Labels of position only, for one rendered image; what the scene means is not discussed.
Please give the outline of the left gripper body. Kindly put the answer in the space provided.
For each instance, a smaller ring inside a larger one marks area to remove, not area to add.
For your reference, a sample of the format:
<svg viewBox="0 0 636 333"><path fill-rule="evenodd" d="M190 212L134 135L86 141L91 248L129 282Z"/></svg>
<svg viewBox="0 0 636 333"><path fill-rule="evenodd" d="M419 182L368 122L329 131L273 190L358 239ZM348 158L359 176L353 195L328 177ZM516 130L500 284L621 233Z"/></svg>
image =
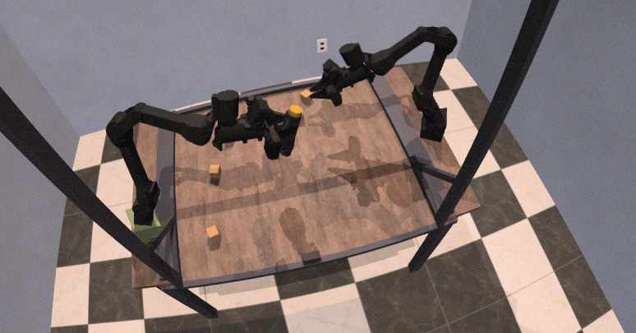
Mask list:
<svg viewBox="0 0 636 333"><path fill-rule="evenodd" d="M277 160L279 158L279 153L282 145L281 140L278 133L276 133L275 127L268 127L266 122L267 119L264 121L264 123L261 124L265 126L264 130L262 131L255 131L246 128L244 123L247 123L247 119L242 118L242 116L240 116L240 118L238 118L237 120L240 126L240 141L242 141L243 144L246 144L247 140L256 138L258 139L258 141L262 141L263 137L265 138L265 135L268 134L265 138L264 144L264 150L267 158L270 160Z"/></svg>

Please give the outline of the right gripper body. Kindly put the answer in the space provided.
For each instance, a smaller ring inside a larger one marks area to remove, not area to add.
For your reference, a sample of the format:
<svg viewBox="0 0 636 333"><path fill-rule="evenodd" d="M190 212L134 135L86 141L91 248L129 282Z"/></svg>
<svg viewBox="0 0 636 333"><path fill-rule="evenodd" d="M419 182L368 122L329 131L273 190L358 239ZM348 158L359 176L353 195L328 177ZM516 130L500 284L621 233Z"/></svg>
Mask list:
<svg viewBox="0 0 636 333"><path fill-rule="evenodd" d="M327 90L327 94L329 96L329 98L331 99L331 101L333 102L334 106L337 107L339 105L342 104L342 95L340 94L340 92L343 92L343 88L346 88L348 86L351 86L351 88L354 87L353 84L355 84L356 82L353 80L353 77L349 71L349 68L345 68L343 70L343 73L346 72L346 75L344 78L342 78L340 81L333 83L331 76L329 76L327 73L325 73L325 77L327 79L327 81L329 82L330 86L327 86L326 90ZM333 86L333 84L335 84L335 86Z"/></svg>

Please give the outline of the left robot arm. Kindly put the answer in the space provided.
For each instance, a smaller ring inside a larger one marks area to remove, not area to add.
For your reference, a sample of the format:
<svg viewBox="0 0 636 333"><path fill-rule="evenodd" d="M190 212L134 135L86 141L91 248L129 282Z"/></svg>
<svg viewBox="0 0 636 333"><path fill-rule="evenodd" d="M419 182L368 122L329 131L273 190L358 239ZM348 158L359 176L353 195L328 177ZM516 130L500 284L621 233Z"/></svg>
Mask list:
<svg viewBox="0 0 636 333"><path fill-rule="evenodd" d="M245 127L255 131L264 130L265 126L261 124L271 112L267 100L260 99L259 95L251 95L247 96L245 101L248 106L247 112L241 114L242 118L247 119ZM214 130L212 144L222 151L223 143L240 141L240 126L237 120L239 94L235 90L221 91L212 94L211 103L212 110L206 115L182 115L140 102L124 112L117 112L108 123L106 133L110 141L121 151L136 185L136 199L132 206L134 224L152 225L160 189L156 181L152 182L147 177L133 141L133 127L137 123L159 127L176 132L198 146L207 144ZM215 120L218 121L218 126L214 129Z"/></svg>

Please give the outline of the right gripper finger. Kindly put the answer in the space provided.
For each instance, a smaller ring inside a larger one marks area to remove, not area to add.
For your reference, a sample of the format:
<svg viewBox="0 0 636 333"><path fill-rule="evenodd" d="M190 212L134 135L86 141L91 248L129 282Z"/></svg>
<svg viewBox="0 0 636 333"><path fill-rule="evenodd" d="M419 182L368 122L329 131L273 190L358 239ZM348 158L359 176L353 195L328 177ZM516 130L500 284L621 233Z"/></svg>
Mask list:
<svg viewBox="0 0 636 333"><path fill-rule="evenodd" d="M330 99L328 94L327 94L327 85L324 83L323 87L321 89L319 89L318 91L312 93L310 95L311 99Z"/></svg>
<svg viewBox="0 0 636 333"><path fill-rule="evenodd" d="M325 77L325 73L323 72L323 75L321 77L321 79L315 83L312 88L309 89L310 92L314 92L314 91L318 91L319 89L321 89L324 85L324 83L327 86L330 86L329 82L327 81L326 77Z"/></svg>

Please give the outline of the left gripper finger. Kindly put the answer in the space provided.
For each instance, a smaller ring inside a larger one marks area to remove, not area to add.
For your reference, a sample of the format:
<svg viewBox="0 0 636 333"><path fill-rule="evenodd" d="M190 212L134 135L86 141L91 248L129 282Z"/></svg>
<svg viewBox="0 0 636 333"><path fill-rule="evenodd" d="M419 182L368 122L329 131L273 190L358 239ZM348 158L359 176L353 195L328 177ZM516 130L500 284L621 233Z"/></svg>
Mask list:
<svg viewBox="0 0 636 333"><path fill-rule="evenodd" d="M279 126L276 123L274 124L274 127L279 135L280 140L283 140L286 136L298 129L298 125Z"/></svg>
<svg viewBox="0 0 636 333"><path fill-rule="evenodd" d="M270 110L271 110L270 115L267 117L267 121L266 121L268 127L274 125L275 123L277 124L283 123L285 113L276 112L272 109Z"/></svg>

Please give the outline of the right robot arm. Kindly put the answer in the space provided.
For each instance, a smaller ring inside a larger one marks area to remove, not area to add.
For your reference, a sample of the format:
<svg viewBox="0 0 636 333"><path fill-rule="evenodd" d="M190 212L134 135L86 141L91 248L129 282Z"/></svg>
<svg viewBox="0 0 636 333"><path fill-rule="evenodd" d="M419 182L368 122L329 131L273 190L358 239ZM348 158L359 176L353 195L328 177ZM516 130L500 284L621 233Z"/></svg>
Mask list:
<svg viewBox="0 0 636 333"><path fill-rule="evenodd" d="M419 26L410 35L401 39L389 49L384 49L374 54L362 52L359 43L345 44L339 49L339 52L346 65L349 66L349 71L356 83L367 78L373 83L376 75L383 76L387 74L400 58L424 42L434 44L435 49L422 83L419 86L414 86L412 99L417 110L423 113L426 123L432 127L445 120L433 96L433 90L446 57L453 52L458 42L456 36L449 28L445 26ZM331 59L328 59L322 66L325 73L332 78L335 77L333 79L334 83L340 81L346 75L346 72L343 73L345 67L339 67Z"/></svg>

